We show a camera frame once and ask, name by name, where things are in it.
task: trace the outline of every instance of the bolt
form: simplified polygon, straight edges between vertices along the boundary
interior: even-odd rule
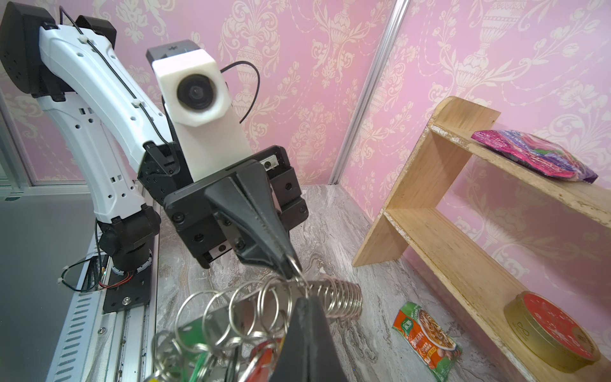
[[[183,220],[185,220],[185,214],[182,212],[176,212],[174,215],[172,215],[172,220],[174,220],[176,223],[182,223]]]

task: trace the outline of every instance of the pink snack bag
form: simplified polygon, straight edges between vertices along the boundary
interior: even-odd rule
[[[562,146],[516,130],[481,130],[471,136],[489,149],[545,176],[593,183],[598,175]]]

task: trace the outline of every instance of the red and green packet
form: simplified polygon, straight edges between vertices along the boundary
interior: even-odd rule
[[[405,304],[392,325],[418,353],[437,382],[445,382],[462,349],[419,305]]]

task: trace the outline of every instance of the damask pattern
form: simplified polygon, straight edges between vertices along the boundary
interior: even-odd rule
[[[611,189],[610,15],[605,0],[413,0],[342,186],[374,219],[435,106],[457,95],[501,111],[497,129],[566,147]],[[611,356],[609,229],[477,159],[437,207]]]
[[[244,132],[253,150],[286,147],[305,185],[329,180],[393,5],[392,0],[20,1],[44,7],[56,19],[61,4],[73,16],[109,20],[117,29],[118,57],[158,106],[161,92],[145,58],[149,47],[191,39],[220,67],[252,62],[262,82]],[[245,115],[257,86],[255,72],[240,65],[224,76],[234,111]],[[53,123],[32,109],[35,103],[24,104],[19,97],[25,96],[6,76],[0,76],[0,89],[34,180],[81,180]]]

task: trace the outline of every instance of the round tin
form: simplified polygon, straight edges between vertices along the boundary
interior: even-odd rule
[[[574,373],[601,358],[587,332],[562,309],[536,293],[522,292],[504,309],[512,330],[550,366]]]

